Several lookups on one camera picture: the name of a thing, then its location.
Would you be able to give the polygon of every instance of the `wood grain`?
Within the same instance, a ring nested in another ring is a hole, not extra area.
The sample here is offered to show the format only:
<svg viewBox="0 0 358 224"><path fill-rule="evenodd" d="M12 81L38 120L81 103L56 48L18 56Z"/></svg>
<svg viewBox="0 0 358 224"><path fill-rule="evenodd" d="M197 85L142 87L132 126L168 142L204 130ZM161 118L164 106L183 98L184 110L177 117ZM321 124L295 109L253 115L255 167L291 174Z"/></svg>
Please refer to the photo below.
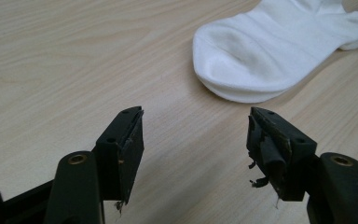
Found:
<svg viewBox="0 0 358 224"><path fill-rule="evenodd" d="M117 112L145 110L145 154L123 214L107 223L309 223L306 200L252 189L250 106L196 78L202 24L258 1L0 1L0 191L5 200L55 174L61 157L91 150ZM348 11L358 0L344 1ZM336 51L283 95L276 111L318 142L358 160L358 49Z"/></svg>

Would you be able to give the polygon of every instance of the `light wooden surface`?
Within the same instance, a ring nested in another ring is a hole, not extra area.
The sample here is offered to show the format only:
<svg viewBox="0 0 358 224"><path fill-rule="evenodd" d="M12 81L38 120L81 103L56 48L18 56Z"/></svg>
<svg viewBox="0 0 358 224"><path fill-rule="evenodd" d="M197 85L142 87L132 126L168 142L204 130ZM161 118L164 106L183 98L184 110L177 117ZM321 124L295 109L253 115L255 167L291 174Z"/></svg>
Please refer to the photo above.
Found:
<svg viewBox="0 0 358 224"><path fill-rule="evenodd" d="M107 223L309 223L306 201L252 189L250 106L196 78L192 36L253 0L0 1L0 191L54 177L60 158L91 150L127 107L145 110L145 153L123 214ZM348 11L358 0L344 1ZM358 160L358 49L336 51L285 94L256 106Z"/></svg>

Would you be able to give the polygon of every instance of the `white sock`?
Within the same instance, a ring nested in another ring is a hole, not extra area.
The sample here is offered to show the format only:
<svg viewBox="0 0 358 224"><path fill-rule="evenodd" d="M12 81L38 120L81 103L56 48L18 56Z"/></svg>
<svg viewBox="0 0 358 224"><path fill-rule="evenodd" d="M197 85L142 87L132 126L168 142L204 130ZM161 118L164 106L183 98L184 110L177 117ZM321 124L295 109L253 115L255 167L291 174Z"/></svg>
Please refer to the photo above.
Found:
<svg viewBox="0 0 358 224"><path fill-rule="evenodd" d="M341 0L262 0L199 28L194 68L217 95L258 103L287 91L336 49L358 48L358 12Z"/></svg>

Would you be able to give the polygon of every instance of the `wooden table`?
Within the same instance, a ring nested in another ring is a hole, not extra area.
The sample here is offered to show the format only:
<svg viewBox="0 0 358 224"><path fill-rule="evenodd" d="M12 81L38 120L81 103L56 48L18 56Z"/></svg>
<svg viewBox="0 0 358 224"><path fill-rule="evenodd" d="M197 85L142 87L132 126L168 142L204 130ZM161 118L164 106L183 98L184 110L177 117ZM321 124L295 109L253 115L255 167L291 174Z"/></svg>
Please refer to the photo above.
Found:
<svg viewBox="0 0 358 224"><path fill-rule="evenodd" d="M145 110L145 153L122 215L107 223L309 223L306 201L253 189L247 116L279 113L326 151L358 160L358 49L336 51L262 104L226 101L196 78L192 37L249 1L0 1L0 191L4 200L91 150L116 114ZM344 1L348 11L358 0Z"/></svg>

